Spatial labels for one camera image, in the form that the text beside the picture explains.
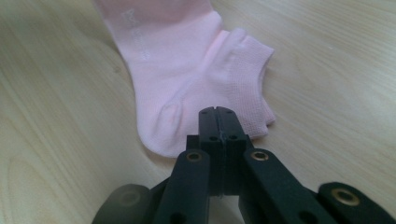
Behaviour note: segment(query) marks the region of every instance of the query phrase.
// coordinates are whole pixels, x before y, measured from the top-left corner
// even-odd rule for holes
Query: table surface
[[[263,95],[274,152],[309,189],[339,181],[396,217],[396,2],[213,0],[276,50]],[[0,0],[0,223],[90,223],[124,184],[175,163],[136,132],[133,81],[88,0]],[[209,223],[243,223],[236,197]]]

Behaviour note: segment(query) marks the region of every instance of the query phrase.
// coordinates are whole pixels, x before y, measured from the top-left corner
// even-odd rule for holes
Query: light wood surface
[[[213,0],[276,50],[256,147],[306,187],[352,185],[396,217],[396,2]],[[132,80],[88,0],[0,0],[0,223],[91,223],[109,193],[175,160],[136,132]],[[235,197],[210,223],[243,223]]]

